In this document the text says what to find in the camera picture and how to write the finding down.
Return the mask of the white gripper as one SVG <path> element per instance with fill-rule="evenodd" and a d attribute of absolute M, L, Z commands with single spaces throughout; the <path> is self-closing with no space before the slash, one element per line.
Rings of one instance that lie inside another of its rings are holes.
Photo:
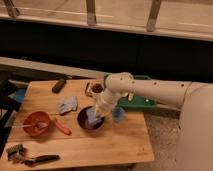
<path fill-rule="evenodd" d="M 122 97 L 120 93 L 111 92 L 105 89 L 97 97 L 95 104 L 95 115 L 105 117 L 111 113 L 111 110 L 117 105 L 118 100 Z"/>

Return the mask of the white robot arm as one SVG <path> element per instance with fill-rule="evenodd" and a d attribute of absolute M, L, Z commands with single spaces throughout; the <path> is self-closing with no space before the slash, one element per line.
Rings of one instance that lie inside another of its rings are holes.
<path fill-rule="evenodd" d="M 213 83 L 136 80 L 127 72 L 110 74 L 104 83 L 96 116 L 108 114 L 126 93 L 180 109 L 174 171 L 213 171 Z"/>

